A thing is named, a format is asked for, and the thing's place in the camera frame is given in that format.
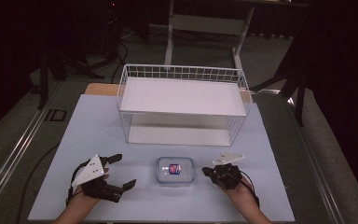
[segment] hand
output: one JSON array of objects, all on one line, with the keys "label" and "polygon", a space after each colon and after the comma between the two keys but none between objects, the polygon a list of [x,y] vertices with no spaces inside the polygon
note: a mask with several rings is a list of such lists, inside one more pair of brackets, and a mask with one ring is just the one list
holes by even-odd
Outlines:
[{"label": "hand", "polygon": [[[103,168],[103,171],[107,173],[109,168]],[[83,193],[81,186],[78,186],[71,201],[69,201],[65,210],[63,210],[63,212],[59,217],[57,217],[53,224],[75,224],[81,222],[91,212],[95,204],[97,204],[100,200],[101,199],[86,196]]]},{"label": "hand", "polygon": [[[246,178],[243,177],[242,182],[251,187]],[[239,184],[235,189],[220,189],[225,192],[235,208],[250,223],[271,223],[259,209],[252,192],[245,186]]]}]

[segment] white table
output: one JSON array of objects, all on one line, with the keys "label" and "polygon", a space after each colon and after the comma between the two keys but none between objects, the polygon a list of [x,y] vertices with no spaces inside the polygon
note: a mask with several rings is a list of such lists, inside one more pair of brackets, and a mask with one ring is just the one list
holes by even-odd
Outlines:
[{"label": "white table", "polygon": [[[87,216],[94,222],[243,222],[228,197],[204,176],[201,168],[213,167],[221,151],[243,153],[235,161],[255,184],[261,209],[274,222],[294,221],[281,175],[256,104],[244,122],[232,147],[183,147],[132,145],[125,141],[117,111],[117,97],[82,95],[62,143],[34,202],[30,220],[55,219],[65,207],[67,190],[75,168],[95,154],[102,157],[123,154],[123,160],[107,165],[108,183],[115,186],[137,179],[119,203],[101,201]],[[159,157],[193,159],[196,178],[190,187],[158,185]]]}]

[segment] person's right hand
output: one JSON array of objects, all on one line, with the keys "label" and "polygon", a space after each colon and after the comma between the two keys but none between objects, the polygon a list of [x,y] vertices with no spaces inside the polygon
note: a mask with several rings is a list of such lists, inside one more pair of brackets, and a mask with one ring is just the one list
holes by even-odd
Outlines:
[{"label": "person's right hand", "polygon": [[[250,183],[243,177],[242,182],[251,187]],[[235,189],[222,189],[228,198],[232,201],[236,209],[250,223],[271,223],[269,219],[261,212],[255,201],[253,193],[243,184],[239,184]]]}]

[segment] white plastic piece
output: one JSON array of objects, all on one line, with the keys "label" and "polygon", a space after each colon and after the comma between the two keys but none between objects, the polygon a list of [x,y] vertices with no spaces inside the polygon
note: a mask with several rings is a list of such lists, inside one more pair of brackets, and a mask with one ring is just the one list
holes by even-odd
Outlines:
[{"label": "white plastic piece", "polygon": [[243,154],[222,151],[220,157],[217,160],[212,161],[212,163],[214,165],[225,165],[242,159],[245,159],[245,156]]},{"label": "white plastic piece", "polygon": [[75,178],[74,182],[72,182],[72,187],[87,183],[102,175],[104,175],[104,171],[100,156],[95,155],[84,167],[82,172]]}]

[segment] clear plastic container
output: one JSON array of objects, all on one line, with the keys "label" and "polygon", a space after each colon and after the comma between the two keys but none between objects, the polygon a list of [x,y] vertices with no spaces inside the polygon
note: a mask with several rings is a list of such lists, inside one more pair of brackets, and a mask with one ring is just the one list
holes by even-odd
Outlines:
[{"label": "clear plastic container", "polygon": [[185,187],[194,181],[194,163],[187,157],[160,157],[156,167],[161,186]]}]

